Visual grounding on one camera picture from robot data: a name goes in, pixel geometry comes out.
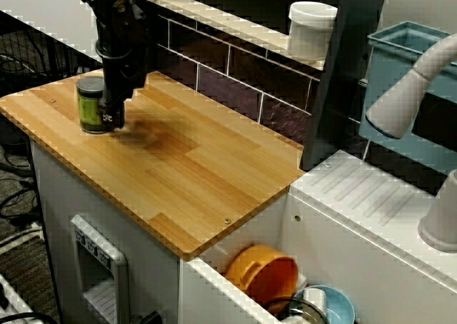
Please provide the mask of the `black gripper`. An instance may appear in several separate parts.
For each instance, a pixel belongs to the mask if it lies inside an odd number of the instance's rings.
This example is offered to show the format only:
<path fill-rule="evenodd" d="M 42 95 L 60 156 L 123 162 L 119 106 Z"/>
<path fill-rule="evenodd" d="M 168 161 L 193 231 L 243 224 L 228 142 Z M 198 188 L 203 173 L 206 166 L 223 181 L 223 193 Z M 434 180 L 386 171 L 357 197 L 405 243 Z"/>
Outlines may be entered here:
<path fill-rule="evenodd" d="M 124 101 L 146 80 L 147 45 L 116 45 L 96 42 L 96 52 L 102 59 L 104 73 L 103 96 L 99 101 L 102 129 L 123 128 Z"/>

